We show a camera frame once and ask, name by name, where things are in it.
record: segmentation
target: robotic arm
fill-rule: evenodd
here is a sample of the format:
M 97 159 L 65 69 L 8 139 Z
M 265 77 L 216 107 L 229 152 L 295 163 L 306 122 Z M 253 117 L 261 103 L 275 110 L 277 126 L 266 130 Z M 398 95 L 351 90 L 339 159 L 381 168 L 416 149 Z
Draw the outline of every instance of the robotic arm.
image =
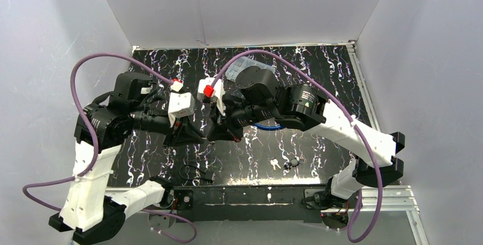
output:
M 160 177 L 153 177 L 143 185 L 110 198 L 105 196 L 114 159 L 121 145 L 134 130 L 166 135 L 164 146 L 200 144 L 203 135 L 190 122 L 194 98 L 190 93 L 171 92 L 168 112 L 153 109 L 149 104 L 162 100 L 156 95 L 152 77 L 126 72 L 118 75 L 114 91 L 96 98 L 84 108 L 94 126 L 99 141 L 97 162 L 86 175 L 82 172 L 93 157 L 92 137 L 79 117 L 76 128 L 76 159 L 66 202 L 53 215 L 49 225 L 58 231 L 75 230 L 73 239 L 88 245 L 114 237 L 124 221 L 155 203 L 167 204 L 173 185 Z M 100 103 L 109 97 L 108 105 Z
M 362 130 L 373 148 L 383 186 L 403 175 L 404 162 L 394 155 L 404 148 L 404 135 L 399 132 L 384 134 L 356 119 L 351 125 L 336 104 L 317 88 L 307 84 L 283 87 L 270 70 L 257 66 L 244 69 L 235 80 L 244 98 L 225 95 L 219 89 L 221 81 L 215 84 L 214 95 L 207 98 L 203 90 L 212 82 L 212 78 L 201 80 L 197 95 L 199 100 L 212 103 L 212 128 L 208 140 L 238 142 L 243 136 L 243 127 L 275 118 L 275 122 L 285 128 L 322 136 L 357 156 L 349 166 L 329 179 L 323 193 L 306 199 L 311 207 L 320 210 L 341 207 L 363 186 L 377 187 L 374 165 L 354 125 Z M 285 168 L 297 165 L 298 161 L 293 160 L 287 162 Z
M 354 119 L 349 123 L 343 112 L 317 88 L 308 84 L 284 87 L 270 70 L 248 67 L 236 78 L 236 87 L 243 97 L 225 95 L 219 80 L 207 97 L 204 89 L 214 78 L 199 82 L 197 97 L 211 103 L 212 127 L 209 141 L 239 142 L 243 128 L 267 119 L 289 129 L 316 134 L 352 151 L 357 157 L 349 166 L 329 179 L 324 191 L 305 198 L 305 206 L 326 210 L 341 207 L 362 186 L 377 187 L 374 165 L 367 149 L 354 130 L 362 130 L 380 166 L 383 186 L 403 175 L 404 163 L 395 157 L 404 148 L 404 135 L 383 134 Z M 162 178 L 150 178 L 143 185 L 113 197 L 105 196 L 109 174 L 121 145 L 135 130 L 166 135 L 164 146 L 201 144 L 203 134 L 193 127 L 190 115 L 194 99 L 179 86 L 171 87 L 167 111 L 151 108 L 163 100 L 156 95 L 156 81 L 148 75 L 126 72 L 118 76 L 114 91 L 95 98 L 84 108 L 99 141 L 99 153 L 91 171 L 79 176 L 93 158 L 93 142 L 84 121 L 79 117 L 76 129 L 76 161 L 66 202 L 53 215 L 49 225 L 58 231 L 74 230 L 73 239 L 81 245 L 94 244 L 114 237 L 124 221 L 147 206 L 168 204 L 172 184 Z M 101 105 L 109 98 L 107 105 Z M 286 169 L 298 165 L 298 160 L 285 164 Z

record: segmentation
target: black cable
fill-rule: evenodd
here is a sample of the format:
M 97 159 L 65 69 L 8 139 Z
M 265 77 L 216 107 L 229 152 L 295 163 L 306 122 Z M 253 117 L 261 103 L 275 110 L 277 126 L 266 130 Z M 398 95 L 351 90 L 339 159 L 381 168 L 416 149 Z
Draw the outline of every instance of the black cable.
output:
M 174 203 L 174 200 L 172 200 L 171 203 L 168 206 L 161 206 L 160 205 L 159 208 L 161 208 L 161 209 L 168 209 L 169 207 L 171 207 L 173 205 L 173 203 Z
M 155 82 L 153 82 L 153 84 L 155 84 L 156 87 L 154 87 L 151 90 L 151 92 L 149 92 L 149 94 L 147 94 L 146 97 L 144 97 L 144 99 L 142 99 L 141 103 L 138 106 L 136 106 L 134 108 L 134 110 L 138 110 L 138 109 L 142 108 L 146 104 L 146 102 L 148 101 L 148 99 L 151 98 L 154 94 L 156 94 L 158 92 L 158 90 L 159 90 L 159 84 L 158 83 L 155 83 Z
M 109 91 L 109 92 L 106 92 L 102 95 L 99 95 L 98 97 L 96 97 L 94 100 L 92 100 L 92 103 L 93 104 L 100 104 L 102 103 L 103 101 L 107 100 L 107 97 L 109 97 L 114 91 Z
M 194 166 L 194 165 L 191 165 L 191 164 L 185 164 L 185 165 L 183 165 L 183 166 L 181 166 L 181 167 L 179 168 L 179 176 L 180 176 L 182 179 L 184 179 L 185 181 L 194 181 L 194 180 L 196 180 L 196 179 L 203 179 L 203 178 L 201 178 L 201 177 L 196 177 L 196 178 L 185 178 L 185 177 L 183 177 L 183 174 L 181 173 L 181 170 L 182 170 L 183 168 L 185 168 L 185 167 L 192 167 L 192 168 L 194 168 L 194 169 L 198 170 L 200 173 L 202 173 L 202 174 L 206 174 L 206 173 L 205 173 L 203 170 L 201 170 L 200 168 L 198 168 L 198 167 L 196 167 L 196 166 Z
M 155 103 L 157 101 L 164 101 L 164 100 L 165 100 L 164 97 L 161 97 L 161 96 L 157 95 L 157 96 L 154 96 L 153 99 L 151 99 L 151 102 L 149 104 L 153 104 L 153 103 Z

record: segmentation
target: white wall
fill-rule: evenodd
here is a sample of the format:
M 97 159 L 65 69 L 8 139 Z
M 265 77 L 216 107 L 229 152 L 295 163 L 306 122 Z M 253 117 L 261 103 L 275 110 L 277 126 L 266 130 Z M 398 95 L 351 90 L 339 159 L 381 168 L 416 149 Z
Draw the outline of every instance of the white wall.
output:
M 380 0 L 358 53 L 430 244 L 482 244 L 483 0 Z
M 140 47 L 346 42 L 378 0 L 108 0 Z
M 27 183 L 72 174 L 77 110 L 69 89 L 72 66 L 84 55 L 130 54 L 106 0 L 0 0 L 0 243 L 68 244 L 47 224 L 54 214 L 22 194 Z M 77 79 L 83 104 L 110 90 L 127 69 L 99 59 Z M 61 206 L 68 185 L 32 193 Z

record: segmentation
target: red connector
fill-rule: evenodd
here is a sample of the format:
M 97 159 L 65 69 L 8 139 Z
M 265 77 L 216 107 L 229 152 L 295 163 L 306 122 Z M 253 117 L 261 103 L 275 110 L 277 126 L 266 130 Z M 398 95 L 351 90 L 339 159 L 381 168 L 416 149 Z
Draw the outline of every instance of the red connector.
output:
M 211 98 L 213 96 L 213 92 L 215 92 L 215 89 L 211 87 L 211 85 L 205 86 L 203 93 L 208 97 Z

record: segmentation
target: black patterned surface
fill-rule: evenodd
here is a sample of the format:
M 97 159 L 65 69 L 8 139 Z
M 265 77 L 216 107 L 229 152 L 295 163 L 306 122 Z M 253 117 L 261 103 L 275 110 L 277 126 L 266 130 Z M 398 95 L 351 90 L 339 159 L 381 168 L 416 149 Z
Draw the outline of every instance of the black patterned surface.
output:
M 136 51 L 133 55 L 155 71 L 184 82 L 194 93 L 198 80 L 213 77 L 221 67 L 236 54 L 248 48 L 207 48 L 190 50 Z M 347 110 L 370 125 L 361 92 L 352 73 L 349 54 L 345 46 L 307 46 L 264 48 L 288 61 L 294 62 L 302 71 L 320 81 L 335 94 Z M 293 71 L 276 63 L 270 57 L 251 56 L 259 62 L 276 66 L 276 76 L 285 85 L 302 81 Z M 141 71 L 131 66 L 131 71 Z M 227 93 L 233 93 L 234 83 L 225 81 Z M 160 89 L 167 96 L 168 91 Z M 205 134 L 210 128 L 207 117 L 210 107 L 196 101 L 194 125 Z M 188 145 L 164 148 L 164 136 L 135 132 L 122 147 L 114 163 L 114 175 L 110 186 L 138 186 L 150 176 L 170 178 L 175 185 L 205 185 L 204 182 L 184 181 L 179 168 L 184 164 L 214 171 L 214 185 L 262 185 L 325 183 L 338 173 L 350 160 L 350 153 L 322 137 L 296 130 L 262 131 L 255 127 L 244 130 L 244 140 L 239 143 L 219 141 L 215 144 Z M 301 157 L 306 163 L 291 171 L 283 171 L 283 164 L 292 157 Z M 271 164 L 277 159 L 280 168 Z

